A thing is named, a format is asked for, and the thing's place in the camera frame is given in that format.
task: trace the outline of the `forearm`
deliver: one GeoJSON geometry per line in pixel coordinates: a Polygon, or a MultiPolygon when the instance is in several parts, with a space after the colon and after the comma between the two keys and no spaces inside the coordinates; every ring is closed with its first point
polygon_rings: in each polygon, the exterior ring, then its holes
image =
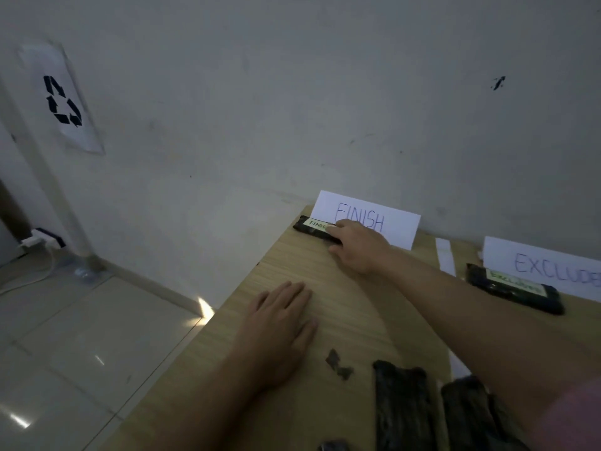
{"type": "Polygon", "coordinates": [[[218,449],[225,432],[255,393],[244,368],[226,358],[195,392],[180,399],[178,411],[162,428],[154,449],[218,449]]]}
{"type": "Polygon", "coordinates": [[[399,250],[377,272],[529,428],[568,388],[601,376],[588,351],[539,320],[399,250]]]}

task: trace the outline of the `hand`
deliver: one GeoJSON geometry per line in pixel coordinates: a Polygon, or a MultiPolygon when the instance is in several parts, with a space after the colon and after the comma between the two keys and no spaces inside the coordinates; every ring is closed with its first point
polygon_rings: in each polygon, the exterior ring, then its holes
{"type": "Polygon", "coordinates": [[[317,330],[315,319],[299,325],[311,295],[304,283],[287,281],[251,301],[230,358],[257,391],[283,383],[301,364],[317,330]]]}
{"type": "Polygon", "coordinates": [[[330,253],[337,255],[342,264],[360,273],[371,273],[390,251],[390,244],[380,233],[364,227],[358,221],[339,220],[327,232],[340,239],[341,245],[332,245],[330,253]]]}

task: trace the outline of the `recycling symbol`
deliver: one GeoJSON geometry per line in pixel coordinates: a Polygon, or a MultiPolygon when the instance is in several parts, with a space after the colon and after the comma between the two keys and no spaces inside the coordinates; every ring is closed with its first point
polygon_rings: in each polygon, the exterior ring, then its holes
{"type": "Polygon", "coordinates": [[[51,75],[44,76],[44,83],[46,84],[46,90],[50,94],[50,96],[46,98],[48,100],[48,108],[50,109],[50,112],[54,114],[56,119],[60,123],[64,123],[66,125],[72,123],[76,127],[81,126],[81,112],[79,112],[79,109],[75,103],[71,101],[71,98],[66,97],[63,87],[58,85],[54,77],[51,75]],[[67,99],[67,104],[74,113],[69,113],[69,116],[64,113],[58,113],[58,104],[56,104],[56,100],[54,99],[54,90],[56,90],[56,93],[58,93],[59,96],[67,99]]]}

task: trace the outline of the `white paper sign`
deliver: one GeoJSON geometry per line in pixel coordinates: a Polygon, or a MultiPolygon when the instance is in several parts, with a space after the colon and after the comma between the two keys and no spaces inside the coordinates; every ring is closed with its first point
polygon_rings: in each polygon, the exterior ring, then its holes
{"type": "Polygon", "coordinates": [[[59,131],[85,151],[104,153],[75,89],[63,51],[51,44],[26,45],[20,55],[34,88],[42,97],[40,104],[49,117],[56,119],[59,131]]]}
{"type": "Polygon", "coordinates": [[[420,218],[416,213],[337,195],[329,191],[319,193],[311,217],[328,223],[346,218],[359,221],[363,226],[382,234],[390,244],[406,250],[411,250],[420,218]]]}
{"type": "Polygon", "coordinates": [[[484,265],[553,286],[562,293],[601,302],[600,261],[487,236],[484,265]]]}

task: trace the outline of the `power cord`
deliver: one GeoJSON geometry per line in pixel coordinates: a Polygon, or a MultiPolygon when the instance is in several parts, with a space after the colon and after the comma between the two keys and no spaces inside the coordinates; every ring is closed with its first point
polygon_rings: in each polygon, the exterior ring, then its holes
{"type": "MultiPolygon", "coordinates": [[[[31,243],[31,242],[32,241],[29,241],[28,243],[25,243],[25,241],[24,241],[23,245],[25,245],[25,246],[35,245],[37,242],[41,242],[41,239],[38,240],[35,243],[31,243]]],[[[0,290],[0,296],[3,295],[4,293],[8,293],[9,291],[12,291],[12,290],[15,290],[15,289],[18,289],[18,288],[23,288],[24,286],[31,285],[31,284],[37,283],[39,281],[42,281],[42,280],[46,280],[49,276],[51,276],[51,274],[54,272],[54,269],[56,268],[56,258],[54,256],[54,251],[53,251],[54,244],[52,242],[50,242],[50,241],[46,241],[46,243],[44,244],[44,247],[45,247],[46,251],[48,251],[48,254],[50,255],[50,269],[49,269],[49,271],[47,273],[45,273],[42,277],[36,278],[35,280],[28,281],[28,282],[23,283],[21,285],[16,285],[16,286],[11,286],[9,288],[3,288],[3,289],[1,289],[0,290]]]]}

